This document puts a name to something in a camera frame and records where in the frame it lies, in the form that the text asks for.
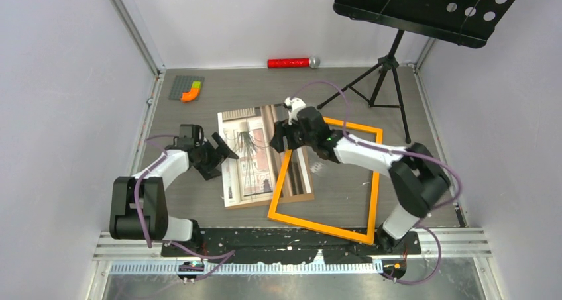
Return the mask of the plant window photo print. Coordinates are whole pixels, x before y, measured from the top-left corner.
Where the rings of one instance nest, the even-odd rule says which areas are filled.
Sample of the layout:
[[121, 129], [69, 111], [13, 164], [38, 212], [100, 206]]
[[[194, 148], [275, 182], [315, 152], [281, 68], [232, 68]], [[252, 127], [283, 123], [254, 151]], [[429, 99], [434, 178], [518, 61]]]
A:
[[284, 153], [270, 147], [274, 123], [288, 117], [281, 104], [221, 111], [219, 134], [238, 156], [222, 163], [223, 202], [273, 193]]

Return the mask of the orange wooden picture frame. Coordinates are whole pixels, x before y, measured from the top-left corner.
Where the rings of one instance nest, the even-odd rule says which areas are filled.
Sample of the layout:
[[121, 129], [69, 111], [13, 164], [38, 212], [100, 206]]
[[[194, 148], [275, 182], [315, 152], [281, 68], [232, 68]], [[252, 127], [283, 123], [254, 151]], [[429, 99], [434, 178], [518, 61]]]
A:
[[282, 161], [282, 166], [280, 168], [280, 173], [276, 181], [276, 187], [270, 206], [268, 209], [267, 217], [272, 221], [278, 221], [287, 225], [293, 225], [306, 230], [311, 230], [314, 232], [319, 232], [321, 234], [326, 234], [329, 236], [334, 236], [337, 238], [342, 238], [345, 240], [350, 240], [353, 242], [358, 242], [362, 244], [372, 245], [374, 243], [375, 233], [376, 233], [376, 210], [378, 203], [378, 189], [380, 174], [378, 172], [372, 172], [371, 187], [370, 187], [370, 197], [368, 202], [368, 219], [366, 233], [362, 234], [360, 232], [354, 232], [352, 230], [346, 230], [343, 228], [338, 228], [334, 226], [329, 226], [306, 219], [300, 219], [293, 217], [291, 215], [285, 215], [278, 213], [277, 206], [280, 202], [280, 196], [282, 193], [282, 188], [287, 175], [287, 169], [292, 157], [292, 151], [285, 151], [284, 159]]

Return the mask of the brown hardboard backing panel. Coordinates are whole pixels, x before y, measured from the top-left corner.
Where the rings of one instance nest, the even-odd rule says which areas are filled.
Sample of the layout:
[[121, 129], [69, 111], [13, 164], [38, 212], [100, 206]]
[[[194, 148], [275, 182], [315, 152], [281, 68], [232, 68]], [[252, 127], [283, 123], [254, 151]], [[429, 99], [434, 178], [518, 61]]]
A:
[[[272, 199], [273, 193], [265, 193], [260, 195], [255, 195], [252, 197], [245, 197], [241, 201], [237, 201], [235, 199], [226, 198], [224, 200], [225, 208], [226, 209], [241, 209], [247, 207], [258, 207], [269, 205]], [[297, 194], [297, 195], [290, 195], [290, 196], [283, 196], [281, 194], [279, 199], [279, 204], [282, 203], [297, 203], [301, 201], [313, 201], [315, 196], [313, 193], [304, 193], [304, 194]]]

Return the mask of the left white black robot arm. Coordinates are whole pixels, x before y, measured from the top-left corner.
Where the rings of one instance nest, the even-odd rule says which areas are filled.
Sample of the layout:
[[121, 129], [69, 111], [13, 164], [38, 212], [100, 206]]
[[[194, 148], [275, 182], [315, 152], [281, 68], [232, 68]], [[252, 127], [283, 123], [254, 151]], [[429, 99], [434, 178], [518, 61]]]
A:
[[182, 124], [172, 144], [142, 171], [113, 183], [109, 232], [115, 240], [176, 241], [187, 256], [198, 255], [203, 238], [197, 221], [170, 216], [165, 191], [175, 179], [194, 168], [204, 180], [221, 176], [226, 159], [238, 159], [218, 133], [208, 141], [199, 125]]

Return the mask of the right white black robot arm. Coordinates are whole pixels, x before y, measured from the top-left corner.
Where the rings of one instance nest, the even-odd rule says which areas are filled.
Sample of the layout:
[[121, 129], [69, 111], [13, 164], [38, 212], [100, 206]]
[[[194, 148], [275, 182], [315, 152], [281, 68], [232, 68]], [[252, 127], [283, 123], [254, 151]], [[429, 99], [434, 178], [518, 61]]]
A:
[[274, 124], [272, 149], [283, 152], [309, 147], [321, 159], [365, 168], [391, 180], [398, 204], [375, 234], [375, 241], [387, 254], [404, 246], [405, 235], [436, 208], [451, 186], [443, 166], [423, 144], [373, 143], [331, 128], [315, 107], [295, 99], [285, 108], [287, 118]]

